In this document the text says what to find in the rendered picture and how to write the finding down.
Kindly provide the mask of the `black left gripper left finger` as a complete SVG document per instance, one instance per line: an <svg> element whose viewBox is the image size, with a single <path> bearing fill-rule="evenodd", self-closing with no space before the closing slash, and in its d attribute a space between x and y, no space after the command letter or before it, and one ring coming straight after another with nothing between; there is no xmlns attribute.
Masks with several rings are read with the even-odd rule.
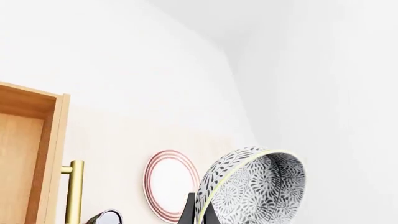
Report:
<svg viewBox="0 0 398 224"><path fill-rule="evenodd" d="M190 192L178 224L195 224L195 194Z"/></svg>

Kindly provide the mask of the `white plate with red rings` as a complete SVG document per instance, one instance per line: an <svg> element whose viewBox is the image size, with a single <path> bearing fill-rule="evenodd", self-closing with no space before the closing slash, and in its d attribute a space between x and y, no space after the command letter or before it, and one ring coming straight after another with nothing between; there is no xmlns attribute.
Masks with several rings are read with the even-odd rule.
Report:
<svg viewBox="0 0 398 224"><path fill-rule="evenodd" d="M188 194L196 192L199 184L193 162L178 151L156 152L144 168L144 196L152 212L166 223L177 224Z"/></svg>

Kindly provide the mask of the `wooden cabinet drawer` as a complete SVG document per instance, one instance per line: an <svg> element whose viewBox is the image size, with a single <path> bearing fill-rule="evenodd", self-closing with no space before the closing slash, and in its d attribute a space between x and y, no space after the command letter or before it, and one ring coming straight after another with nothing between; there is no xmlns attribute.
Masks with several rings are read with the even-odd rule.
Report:
<svg viewBox="0 0 398 224"><path fill-rule="evenodd" d="M69 104L0 82L0 224L55 224Z"/></svg>

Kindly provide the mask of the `dark patterned mug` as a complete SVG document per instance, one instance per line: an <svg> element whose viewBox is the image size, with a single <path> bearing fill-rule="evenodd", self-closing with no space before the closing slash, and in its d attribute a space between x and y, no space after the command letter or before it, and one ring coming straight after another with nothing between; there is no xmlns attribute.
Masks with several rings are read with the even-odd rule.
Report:
<svg viewBox="0 0 398 224"><path fill-rule="evenodd" d="M109 209L93 216L85 224L123 224L123 217L117 210Z"/></svg>

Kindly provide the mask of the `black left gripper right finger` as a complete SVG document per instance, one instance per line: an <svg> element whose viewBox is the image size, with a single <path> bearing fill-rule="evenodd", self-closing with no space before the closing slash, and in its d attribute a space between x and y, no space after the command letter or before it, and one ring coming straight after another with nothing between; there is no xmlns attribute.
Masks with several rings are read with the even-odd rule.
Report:
<svg viewBox="0 0 398 224"><path fill-rule="evenodd" d="M214 211L212 203L209 203L203 216L203 224L218 224L218 217Z"/></svg>

